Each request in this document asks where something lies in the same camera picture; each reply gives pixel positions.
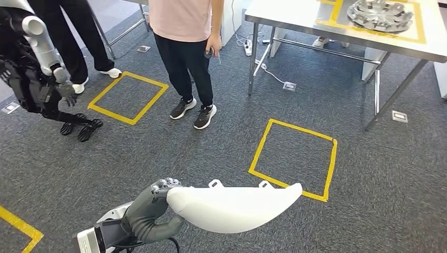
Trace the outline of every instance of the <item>person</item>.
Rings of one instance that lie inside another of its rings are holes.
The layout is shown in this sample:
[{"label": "person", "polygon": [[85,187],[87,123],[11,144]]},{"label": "person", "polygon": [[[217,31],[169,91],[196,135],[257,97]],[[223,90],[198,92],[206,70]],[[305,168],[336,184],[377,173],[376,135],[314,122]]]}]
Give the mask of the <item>person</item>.
[{"label": "person", "polygon": [[[324,45],[326,45],[329,42],[328,38],[324,37],[318,37],[312,44],[314,47],[318,48],[324,48]],[[342,42],[343,47],[349,47],[349,42]]]},{"label": "person", "polygon": [[180,119],[197,104],[189,70],[202,103],[194,128],[204,129],[217,112],[208,72],[210,59],[205,54],[213,50],[217,56],[222,48],[224,0],[149,0],[149,7],[149,24],[158,51],[172,86],[181,96],[170,117]]},{"label": "person", "polygon": [[28,0],[35,14],[45,22],[50,38],[57,48],[76,94],[84,92],[89,81],[87,64],[68,26],[61,7],[65,10],[94,59],[94,68],[111,78],[121,74],[105,51],[87,0]]}]

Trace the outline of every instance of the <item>floor socket cover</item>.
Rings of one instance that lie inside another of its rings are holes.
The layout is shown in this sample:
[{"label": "floor socket cover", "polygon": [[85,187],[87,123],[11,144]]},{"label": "floor socket cover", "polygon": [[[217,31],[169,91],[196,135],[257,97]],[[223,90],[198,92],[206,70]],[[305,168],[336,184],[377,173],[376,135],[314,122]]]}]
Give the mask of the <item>floor socket cover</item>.
[{"label": "floor socket cover", "polygon": [[20,105],[18,105],[17,103],[12,102],[9,105],[7,105],[5,108],[3,108],[2,112],[6,113],[6,114],[10,114],[10,113],[15,111],[19,107],[20,107]]},{"label": "floor socket cover", "polygon": [[408,123],[408,117],[406,116],[406,113],[391,111],[391,115],[393,120],[395,121]]},{"label": "floor socket cover", "polygon": [[284,86],[283,86],[283,89],[287,90],[287,91],[295,91],[296,90],[296,84],[295,83],[285,82]]},{"label": "floor socket cover", "polygon": [[147,52],[151,47],[150,46],[140,46],[138,47],[137,51],[141,53]]}]

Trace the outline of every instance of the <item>white cable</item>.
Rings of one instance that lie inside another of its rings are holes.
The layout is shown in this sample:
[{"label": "white cable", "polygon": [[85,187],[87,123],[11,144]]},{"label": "white cable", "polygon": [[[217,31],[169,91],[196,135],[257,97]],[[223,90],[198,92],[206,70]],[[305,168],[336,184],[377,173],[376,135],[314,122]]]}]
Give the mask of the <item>white cable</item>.
[{"label": "white cable", "polygon": [[[257,65],[259,65],[260,61],[255,59],[255,63]],[[279,82],[284,83],[283,81],[281,81],[281,79],[277,78],[272,72],[267,71],[267,65],[265,65],[265,63],[261,64],[261,69],[263,69],[266,73],[272,75],[276,80],[278,80]]]},{"label": "white cable", "polygon": [[[242,35],[239,35],[236,32],[236,25],[235,25],[235,9],[233,8],[233,4],[234,4],[235,0],[231,1],[231,21],[233,23],[233,32],[235,33],[235,37],[236,37],[236,44],[238,44],[238,46],[244,46],[245,45],[245,41],[249,40],[248,37],[253,36],[253,34],[249,34],[247,37],[243,37]],[[258,29],[258,44],[262,45],[259,43],[259,41],[264,37],[264,33],[263,32],[259,32],[262,28],[263,28],[264,24],[261,25],[261,27]]]}]

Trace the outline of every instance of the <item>remote controller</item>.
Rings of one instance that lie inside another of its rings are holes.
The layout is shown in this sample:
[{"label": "remote controller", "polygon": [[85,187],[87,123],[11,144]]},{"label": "remote controller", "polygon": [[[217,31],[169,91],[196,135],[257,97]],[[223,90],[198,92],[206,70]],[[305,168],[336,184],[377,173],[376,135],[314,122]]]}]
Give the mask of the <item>remote controller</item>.
[{"label": "remote controller", "polygon": [[210,51],[207,54],[207,51],[205,51],[205,58],[210,59],[214,55],[214,48],[210,48]]}]

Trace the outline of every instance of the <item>metal table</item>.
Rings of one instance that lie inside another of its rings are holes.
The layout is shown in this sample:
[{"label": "metal table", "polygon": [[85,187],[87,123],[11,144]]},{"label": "metal table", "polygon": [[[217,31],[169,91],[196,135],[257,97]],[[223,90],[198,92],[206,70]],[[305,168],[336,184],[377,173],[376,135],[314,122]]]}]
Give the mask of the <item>metal table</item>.
[{"label": "metal table", "polygon": [[138,4],[138,5],[140,6],[140,12],[141,12],[142,18],[141,18],[138,22],[136,22],[134,25],[132,25],[131,27],[129,27],[129,29],[127,29],[126,31],[124,31],[122,34],[120,34],[118,37],[116,37],[115,39],[113,39],[113,40],[110,41],[110,42],[109,42],[109,40],[107,40],[107,37],[106,37],[105,34],[104,34],[104,31],[103,31],[103,29],[102,29],[102,27],[101,27],[101,24],[99,23],[99,21],[98,21],[96,15],[95,15],[95,12],[94,12],[94,11],[92,10],[92,8],[90,7],[90,10],[91,10],[93,19],[95,20],[95,23],[96,23],[96,27],[98,28],[98,31],[100,32],[100,34],[101,34],[101,36],[102,36],[102,38],[103,38],[103,40],[104,40],[104,43],[105,43],[107,49],[109,50],[109,52],[110,52],[110,54],[111,54],[111,56],[112,56],[112,58],[113,58],[114,60],[116,59],[116,57],[115,57],[115,54],[113,53],[113,49],[112,49],[112,45],[113,45],[113,44],[115,44],[117,41],[119,41],[120,39],[122,39],[122,38],[123,38],[124,36],[126,36],[128,33],[130,33],[132,30],[134,30],[134,29],[135,29],[137,26],[139,26],[141,23],[144,23],[145,26],[146,26],[146,30],[147,30],[147,31],[150,31],[149,24],[148,24],[148,22],[146,21],[146,16],[149,16],[149,13],[143,11],[143,5],[148,5],[148,0],[124,0],[124,1]]},{"label": "metal table", "polygon": [[[253,22],[253,41],[257,40],[259,24],[273,27],[268,44],[260,63],[255,64],[257,43],[253,43],[248,94],[251,96],[253,81],[265,58],[269,57],[273,42],[296,45],[312,50],[334,54],[350,59],[377,65],[375,70],[374,118],[367,125],[370,130],[377,120],[387,111],[418,72],[428,61],[447,61],[447,33],[444,28],[437,0],[393,0],[403,3],[405,8],[414,12],[413,25],[399,34],[385,34],[355,26],[347,17],[346,11],[356,0],[254,0],[245,12],[245,20]],[[300,42],[276,38],[275,29],[303,32],[307,34],[350,42],[387,53],[380,61],[355,55],[316,48]],[[380,68],[390,53],[403,54],[420,59],[393,95],[380,106]]]}]

